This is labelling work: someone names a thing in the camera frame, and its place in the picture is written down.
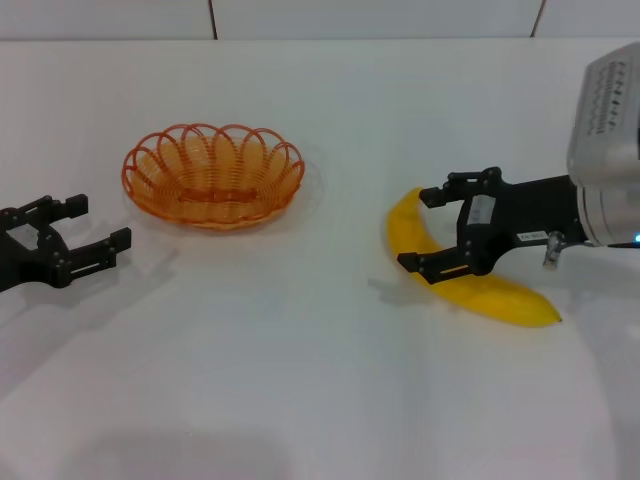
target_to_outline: white wall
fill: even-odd
[[[0,0],[0,39],[213,38],[208,0]]]
[[[218,38],[529,36],[541,0],[214,0]]]
[[[639,0],[548,0],[536,37],[635,37]]]

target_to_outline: wicker basket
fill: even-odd
[[[281,214],[300,188],[296,147],[266,128],[174,125],[144,137],[122,167],[122,185],[142,210],[216,230]]]

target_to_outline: white tabletop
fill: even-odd
[[[86,193],[70,244],[133,230],[117,269],[0,295],[0,478],[636,479],[637,254],[503,258],[565,319],[528,330],[431,296],[381,235],[450,171],[564,174],[584,67],[625,43],[0,45],[0,206]],[[286,216],[214,235],[137,211],[126,152],[183,122],[297,145]]]

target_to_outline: banana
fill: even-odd
[[[387,216],[387,238],[394,259],[399,253],[441,250],[420,216],[420,188],[411,190]],[[542,295],[497,275],[469,275],[429,285],[419,273],[411,274],[433,293],[474,313],[523,327],[545,327],[562,318]]]

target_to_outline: white label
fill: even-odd
[[[489,224],[493,215],[496,199],[488,195],[476,195],[471,200],[471,209],[467,225]]]
[[[38,249],[38,230],[28,223],[11,230],[7,230],[7,233],[27,250]]]
[[[526,232],[526,233],[518,233],[518,238],[521,242],[536,242],[539,240],[547,240],[549,235],[547,232]]]

